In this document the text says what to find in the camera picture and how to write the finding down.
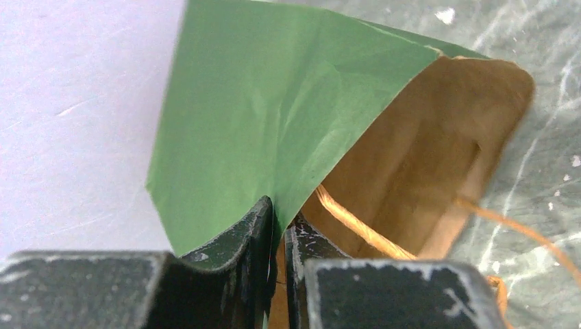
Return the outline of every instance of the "white vein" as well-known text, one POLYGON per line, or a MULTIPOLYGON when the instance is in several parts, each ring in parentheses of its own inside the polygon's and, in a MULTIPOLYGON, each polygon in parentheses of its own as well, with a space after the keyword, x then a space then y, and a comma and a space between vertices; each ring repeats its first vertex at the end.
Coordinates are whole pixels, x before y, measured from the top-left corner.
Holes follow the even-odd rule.
MULTIPOLYGON (((556 106, 555 110, 553 110, 553 113, 552 113, 551 117, 549 118, 549 120, 547 120, 547 122, 545 122, 545 125, 539 130, 537 135, 534 137, 529 148, 527 149, 527 152, 523 156, 523 160, 521 161, 521 164, 519 165, 519 170, 517 172, 515 181, 512 184, 512 187, 510 188, 510 191, 508 192, 506 199, 504 200, 504 205, 502 207, 503 216, 506 216, 506 214, 508 213, 508 209, 510 209, 512 197, 514 196, 515 191, 517 190, 519 183, 522 181, 525 166, 526 166, 527 162, 529 161, 530 156, 534 152, 534 150, 536 148, 536 144, 539 142, 541 137, 544 135, 545 130, 553 123, 553 121, 557 118, 559 112, 563 109, 563 99, 565 98, 565 95, 567 94, 567 81, 569 80, 569 76, 571 75, 571 72, 573 71, 573 68, 574 68, 572 63, 574 60, 576 60, 576 58, 580 55, 580 53, 581 53, 581 50, 577 51, 573 56, 571 56, 571 58, 567 61, 566 65, 561 70, 561 74, 563 76, 561 77, 561 80, 559 83, 559 98, 557 100, 557 106, 556 106)), ((500 232, 500 228, 501 228, 500 224, 498 224, 494 227, 494 230, 490 236, 490 239, 489 239, 488 243, 486 244, 486 248, 484 249, 484 252, 482 253, 482 257, 480 258, 480 262, 478 264, 478 269, 480 271, 486 271, 489 268, 492 248, 494 246, 494 239, 498 235, 498 232, 500 232)))

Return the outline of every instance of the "brown paper bag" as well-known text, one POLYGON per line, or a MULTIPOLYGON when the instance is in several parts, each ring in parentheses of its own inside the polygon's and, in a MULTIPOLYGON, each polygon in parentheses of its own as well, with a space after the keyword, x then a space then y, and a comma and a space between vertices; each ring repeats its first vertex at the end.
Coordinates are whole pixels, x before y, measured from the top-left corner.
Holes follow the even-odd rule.
MULTIPOLYGON (((392 242, 419 258, 444 258, 469 215, 453 200, 482 197, 533 93, 533 79, 513 63, 442 56, 405 87, 322 184, 392 242)), ((349 255, 384 257, 314 194, 302 212, 349 255)), ((277 258, 282 267, 281 250, 277 258)), ((277 314, 286 312, 283 286, 271 318, 288 321, 286 313, 277 314)), ((286 327, 277 321, 272 328, 286 327)))

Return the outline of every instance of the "marble texture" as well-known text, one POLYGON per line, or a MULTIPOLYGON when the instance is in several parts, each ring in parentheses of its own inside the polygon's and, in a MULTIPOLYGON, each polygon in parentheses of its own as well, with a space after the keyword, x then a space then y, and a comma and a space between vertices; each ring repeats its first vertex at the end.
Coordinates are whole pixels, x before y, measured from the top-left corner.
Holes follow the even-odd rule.
MULTIPOLYGON (((303 0, 513 60, 537 82, 483 206, 581 266, 581 1, 303 0)), ((0 5, 0 258, 19 249, 168 249, 143 189, 184 7, 0 5)), ((450 255, 497 273, 516 328, 581 328, 581 289, 535 242, 470 220, 450 255)))

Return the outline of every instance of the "white paint speck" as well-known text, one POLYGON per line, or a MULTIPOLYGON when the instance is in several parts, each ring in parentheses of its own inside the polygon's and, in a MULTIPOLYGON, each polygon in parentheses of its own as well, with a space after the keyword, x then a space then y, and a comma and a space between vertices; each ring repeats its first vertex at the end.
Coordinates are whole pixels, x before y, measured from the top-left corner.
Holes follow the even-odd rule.
POLYGON ((498 271, 500 270, 500 263, 499 262, 492 263, 492 270, 494 271, 494 273, 498 274, 498 271))
POLYGON ((571 166, 573 167, 581 166, 581 157, 573 156, 573 158, 571 159, 571 166))
POLYGON ((436 18, 442 21, 446 25, 452 24, 454 21, 454 16, 456 15, 456 11, 453 8, 448 8, 446 10, 441 10, 440 12, 436 13, 436 18))
POLYGON ((12 316, 8 313, 2 313, 0 314, 0 321, 2 322, 10 322, 10 320, 12 320, 12 316))
POLYGON ((201 261, 203 261, 203 260, 206 260, 206 259, 208 259, 208 258, 209 258, 209 256, 208 256, 208 255, 204 254, 203 252, 200 252, 199 254, 196 254, 196 255, 194 256, 194 259, 193 259, 193 260, 194 260, 195 262, 201 262, 201 261))
POLYGON ((4 276, 0 276, 0 284, 7 284, 7 283, 11 283, 17 280, 20 280, 21 278, 24 278, 25 276, 27 276, 30 273, 30 271, 20 271, 20 272, 12 272, 9 274, 6 274, 4 276))

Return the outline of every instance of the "chipped black paint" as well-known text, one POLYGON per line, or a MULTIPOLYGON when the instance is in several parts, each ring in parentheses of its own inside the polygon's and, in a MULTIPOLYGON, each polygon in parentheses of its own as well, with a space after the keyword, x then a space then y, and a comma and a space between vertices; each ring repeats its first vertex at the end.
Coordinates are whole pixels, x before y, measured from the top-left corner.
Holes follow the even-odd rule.
POLYGON ((24 252, 0 263, 0 328, 262 328, 275 221, 263 197, 181 258, 24 252))

